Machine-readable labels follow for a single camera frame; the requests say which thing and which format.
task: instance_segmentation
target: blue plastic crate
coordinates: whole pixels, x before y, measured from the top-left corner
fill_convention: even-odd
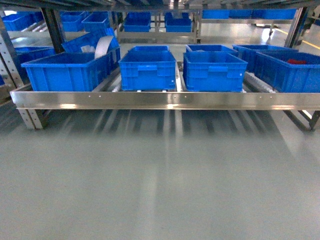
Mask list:
[[[63,29],[66,32],[79,32],[84,29],[84,25],[82,23],[82,17],[79,15],[68,15],[63,14],[61,16],[61,21],[63,25]]]
[[[241,92],[247,62],[227,52],[186,52],[183,78],[191,92]]]
[[[34,23],[38,23],[44,19],[44,16],[40,11],[19,11],[17,14],[22,16],[31,14]]]
[[[290,64],[290,59],[306,64]],[[320,56],[289,51],[258,53],[254,75],[283,93],[320,93]]]
[[[119,61],[121,59],[121,54],[120,54],[120,47],[113,48],[108,51],[108,75],[115,70],[117,67],[119,67]]]
[[[252,17],[259,19],[293,19],[296,9],[263,9],[253,10]]]
[[[15,51],[19,57],[21,64],[56,54],[55,49],[50,46],[16,47]]]
[[[228,52],[229,54],[238,56],[238,51],[224,45],[211,44],[189,44],[185,46],[186,52]]]
[[[103,11],[94,12],[85,18],[82,23],[86,32],[110,28],[109,13]]]
[[[77,37],[73,40],[64,42],[62,44],[64,50],[68,53],[82,53],[81,47],[89,45],[94,48],[97,47],[99,39],[104,36],[115,36],[115,32],[112,28],[98,29],[87,33],[86,35]],[[110,43],[110,49],[119,47],[117,39],[114,37]]]
[[[166,12],[164,14],[164,22],[166,22],[168,19],[189,19],[189,13],[188,12]]]
[[[228,19],[230,10],[203,10],[203,19]]]
[[[148,19],[151,20],[150,12],[129,12],[126,19]]]
[[[135,46],[129,51],[161,52],[169,51],[169,46]]]
[[[239,58],[248,62],[246,70],[250,73],[253,73],[255,71],[257,52],[298,52],[298,50],[296,49],[273,45],[233,45],[233,49],[239,52]]]
[[[2,18],[7,31],[21,31],[34,23],[32,14],[11,14]]]
[[[85,19],[88,17],[90,14],[87,11],[64,11],[61,16],[80,16],[82,19]]]
[[[147,18],[126,18],[123,27],[125,32],[149,32],[151,28],[151,20]]]
[[[129,51],[119,61],[122,90],[175,89],[176,60],[169,51]]]
[[[4,84],[5,84],[5,82],[4,82],[3,78],[2,78],[2,76],[0,75],[0,86],[2,86]]]
[[[190,33],[192,22],[188,18],[172,18],[165,22],[166,32]]]
[[[230,10],[229,17],[236,18],[249,18],[252,14],[251,9]]]
[[[61,53],[23,63],[34,91],[88,92],[108,75],[107,55]]]

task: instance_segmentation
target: crate rim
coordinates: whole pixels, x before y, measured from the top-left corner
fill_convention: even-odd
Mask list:
[[[296,52],[296,54],[299,53],[299,54],[304,54],[304,55],[312,55],[312,56],[316,56],[316,57],[320,57],[318,55],[314,55],[314,54],[311,54],[311,53],[306,53],[306,52]],[[267,52],[257,52],[258,55],[261,55],[265,58],[271,58],[272,60],[278,62],[278,63],[281,63],[287,67],[290,67],[292,69],[320,69],[320,64],[291,64],[291,63],[288,63],[286,61],[283,61],[283,60],[280,60],[276,57],[273,57],[273,56],[270,56],[268,55]]]
[[[202,53],[223,53],[223,54],[226,54],[226,55],[230,55],[232,58],[235,58],[235,59],[237,59],[239,62],[193,62],[193,61],[189,61],[189,59],[188,59],[188,55],[190,55],[190,54],[194,54],[194,53],[196,53],[196,54],[202,54]],[[235,56],[235,55],[233,55],[233,54],[231,54],[231,53],[228,53],[227,51],[214,51],[214,52],[210,52],[210,51],[206,51],[206,52],[194,52],[194,51],[192,51],[192,52],[185,52],[184,54],[183,54],[183,57],[187,60],[187,62],[188,63],[190,63],[190,64],[228,64],[228,65],[234,65],[234,64],[248,64],[248,62],[247,61],[244,61],[244,60],[242,60],[241,58],[239,58],[239,57],[237,57],[237,56]]]
[[[258,51],[272,51],[272,50],[268,50],[268,49],[252,49],[252,48],[248,48],[246,46],[271,46],[271,47],[282,48],[282,49],[275,49],[273,51],[281,51],[281,50],[287,50],[287,49],[293,50],[293,48],[290,48],[290,47],[276,46],[276,45],[271,45],[271,44],[244,44],[244,45],[233,44],[232,45],[232,47],[241,47],[241,48],[248,49],[248,50],[255,51],[255,52],[258,52]]]
[[[42,57],[39,59],[35,59],[32,61],[22,63],[21,67],[23,67],[23,68],[30,68],[30,67],[34,67],[34,68],[89,67],[95,63],[95,60],[98,60],[98,59],[106,56],[106,55],[103,55],[99,58],[93,58],[92,60],[85,62],[85,63],[40,63],[39,62],[43,59],[54,58],[54,57],[61,56],[61,55],[84,55],[84,54],[94,56],[95,53],[94,52],[62,52],[62,53],[59,53],[56,55],[46,56],[46,57]]]
[[[228,47],[226,45],[223,45],[223,44],[186,44],[185,45],[185,48],[188,49],[190,52],[196,52],[196,51],[193,51],[189,46],[222,46],[222,47],[225,47],[225,48],[229,49],[230,50],[229,52],[232,52],[232,53],[237,53],[238,52],[237,50],[232,49],[232,48],[230,48],[230,47]],[[205,52],[228,53],[228,51],[205,51]]]
[[[105,16],[107,17],[106,19],[104,19],[103,21],[86,21],[88,18],[90,18],[92,15],[96,15],[96,12],[91,13],[89,16],[87,16],[85,19],[83,19],[81,21],[81,23],[83,24],[104,24],[106,21],[109,20],[109,15],[108,13],[105,12],[99,12],[99,14],[105,14]]]
[[[149,53],[149,51],[137,51],[137,53],[141,53],[141,52],[147,52],[147,53]],[[174,62],[175,63],[177,63],[177,60],[175,59],[175,56],[170,52],[170,51],[153,51],[153,53],[162,53],[162,52],[166,52],[166,53],[169,53],[171,56],[172,56],[172,58],[173,58],[173,60],[174,60]],[[119,60],[119,63],[122,63],[123,62],[123,60],[128,56],[130,54],[130,50],[123,56],[123,58],[121,58],[120,60]],[[136,64],[144,64],[144,63],[155,63],[155,64],[157,64],[157,63],[168,63],[168,62],[173,62],[173,60],[168,60],[168,61],[125,61],[124,63],[136,63]]]

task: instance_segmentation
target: grey epoxy floor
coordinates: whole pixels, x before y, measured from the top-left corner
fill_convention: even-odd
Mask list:
[[[320,239],[320,134],[282,111],[58,110],[30,131],[9,103],[0,136],[0,239]]]

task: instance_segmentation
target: rack leg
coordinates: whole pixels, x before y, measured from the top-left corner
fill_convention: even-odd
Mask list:
[[[274,27],[275,27],[275,24],[272,23],[272,24],[270,25],[269,37],[271,37],[271,35],[274,33],[274,31],[273,31]]]
[[[309,126],[310,126],[311,130],[313,130],[315,128],[319,118],[320,118],[320,111],[315,111],[312,115],[310,122],[309,122]]]
[[[47,126],[47,117],[41,110],[35,109],[18,109],[19,113],[28,129],[43,129]]]
[[[65,33],[62,28],[60,14],[53,9],[41,8],[46,26],[52,40],[54,50],[57,54],[64,52],[62,44],[65,42]]]
[[[22,87],[27,82],[27,72],[21,67],[20,60],[0,18],[0,74],[10,90]]]
[[[202,25],[202,10],[197,14],[198,17],[198,29],[197,29],[197,43],[201,43],[201,25]]]
[[[299,48],[306,31],[310,29],[313,23],[313,20],[308,17],[311,17],[314,9],[315,7],[301,7],[296,10],[288,36],[285,40],[285,47]]]

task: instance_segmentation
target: steel beam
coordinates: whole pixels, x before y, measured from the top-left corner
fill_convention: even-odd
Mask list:
[[[62,28],[59,12],[47,8],[41,8],[41,11],[48,27],[55,52],[57,54],[64,52],[65,50],[62,44],[65,42],[66,37]]]

